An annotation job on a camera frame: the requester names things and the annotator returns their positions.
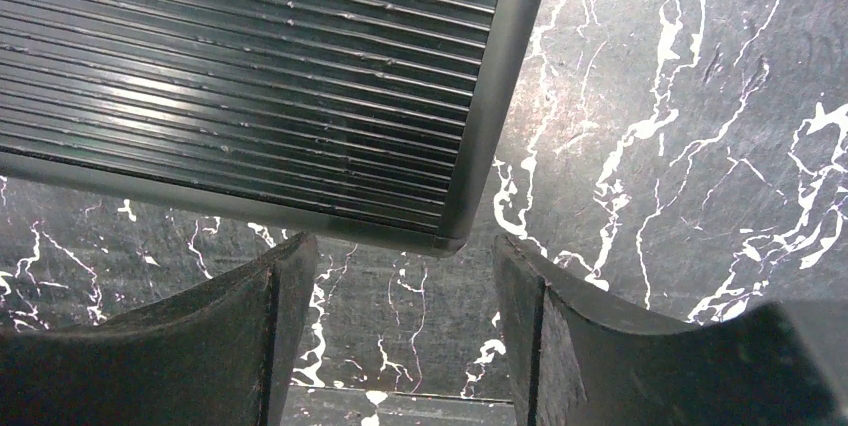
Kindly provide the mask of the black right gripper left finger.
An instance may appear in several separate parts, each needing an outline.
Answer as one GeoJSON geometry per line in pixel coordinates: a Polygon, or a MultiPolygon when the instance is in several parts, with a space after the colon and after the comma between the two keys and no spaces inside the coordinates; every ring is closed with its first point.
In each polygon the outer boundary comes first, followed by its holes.
{"type": "Polygon", "coordinates": [[[97,326],[1,334],[5,425],[278,425],[319,261],[301,232],[97,326]]]}

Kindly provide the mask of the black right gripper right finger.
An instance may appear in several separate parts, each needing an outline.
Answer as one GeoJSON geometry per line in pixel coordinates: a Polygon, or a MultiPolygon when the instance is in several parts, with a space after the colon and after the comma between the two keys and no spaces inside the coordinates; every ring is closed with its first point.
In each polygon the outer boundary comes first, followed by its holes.
{"type": "Polygon", "coordinates": [[[707,326],[643,309],[508,236],[493,245],[521,425],[843,425],[847,304],[767,302],[707,326]]]}

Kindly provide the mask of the black poker set case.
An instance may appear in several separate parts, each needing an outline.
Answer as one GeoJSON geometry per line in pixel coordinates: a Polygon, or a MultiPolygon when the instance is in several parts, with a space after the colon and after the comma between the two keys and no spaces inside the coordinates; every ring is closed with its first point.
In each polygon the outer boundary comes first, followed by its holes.
{"type": "Polygon", "coordinates": [[[450,256],[541,0],[1,0],[1,170],[450,256]]]}

